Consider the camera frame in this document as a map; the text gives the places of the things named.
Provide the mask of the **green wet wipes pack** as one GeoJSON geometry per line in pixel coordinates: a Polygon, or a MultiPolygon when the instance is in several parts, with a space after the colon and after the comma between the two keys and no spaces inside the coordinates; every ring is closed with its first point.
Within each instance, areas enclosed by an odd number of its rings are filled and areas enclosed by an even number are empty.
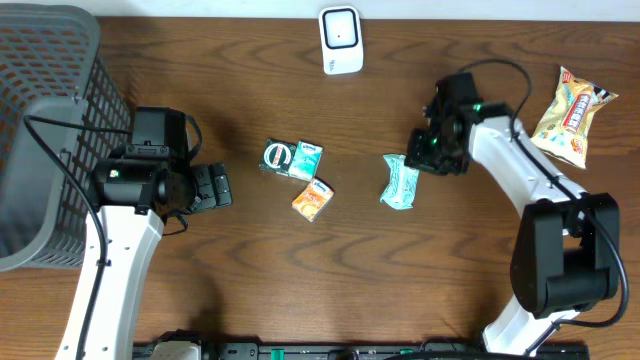
{"type": "Polygon", "coordinates": [[[420,172],[405,165],[405,155],[385,154],[383,158],[389,167],[390,178],[380,201],[394,210],[412,209],[420,172]]]}

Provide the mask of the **roll of tape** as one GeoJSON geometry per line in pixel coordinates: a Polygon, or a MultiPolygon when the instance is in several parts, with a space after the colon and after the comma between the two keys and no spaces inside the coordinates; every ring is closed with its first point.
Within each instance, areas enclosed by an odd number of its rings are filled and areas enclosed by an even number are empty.
{"type": "Polygon", "coordinates": [[[293,144],[268,139],[259,164],[261,171],[289,176],[297,147],[293,144]]]}

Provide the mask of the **small green wipes pack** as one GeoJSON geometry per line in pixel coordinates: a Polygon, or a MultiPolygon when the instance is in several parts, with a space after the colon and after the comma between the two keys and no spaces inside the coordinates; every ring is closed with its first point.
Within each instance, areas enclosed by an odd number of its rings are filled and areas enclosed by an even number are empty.
{"type": "Polygon", "coordinates": [[[299,141],[288,174],[304,181],[311,181],[316,174],[323,148],[318,145],[299,141]]]}

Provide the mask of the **orange tissue pack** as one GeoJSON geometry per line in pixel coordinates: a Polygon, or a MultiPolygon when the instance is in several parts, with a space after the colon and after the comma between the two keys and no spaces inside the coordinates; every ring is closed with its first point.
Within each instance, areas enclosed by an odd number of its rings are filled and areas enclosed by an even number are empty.
{"type": "Polygon", "coordinates": [[[329,185],[318,178],[313,178],[293,200],[292,208],[306,220],[313,222],[334,194],[334,190],[329,185]]]}

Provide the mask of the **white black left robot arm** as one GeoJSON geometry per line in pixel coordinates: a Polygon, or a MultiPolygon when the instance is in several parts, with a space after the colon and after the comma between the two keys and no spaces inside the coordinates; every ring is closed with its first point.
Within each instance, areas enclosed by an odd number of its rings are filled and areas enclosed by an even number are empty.
{"type": "Polygon", "coordinates": [[[90,175],[83,266],[57,358],[129,359],[145,278],[171,217],[226,207],[223,164],[105,159],[90,175]]]}

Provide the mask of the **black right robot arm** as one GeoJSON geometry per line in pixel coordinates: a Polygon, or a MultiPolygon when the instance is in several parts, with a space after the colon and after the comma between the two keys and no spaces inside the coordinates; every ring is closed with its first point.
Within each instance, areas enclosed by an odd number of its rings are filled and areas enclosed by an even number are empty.
{"type": "Polygon", "coordinates": [[[482,333],[490,353],[532,356],[564,325],[609,327],[629,298],[619,253],[619,208],[607,193],[590,194],[569,180],[523,132],[503,103],[435,100],[425,129],[412,132],[406,165],[435,175],[484,167],[514,205],[520,224],[510,264],[513,296],[482,333]],[[621,297],[608,320],[578,315],[621,297]]]}

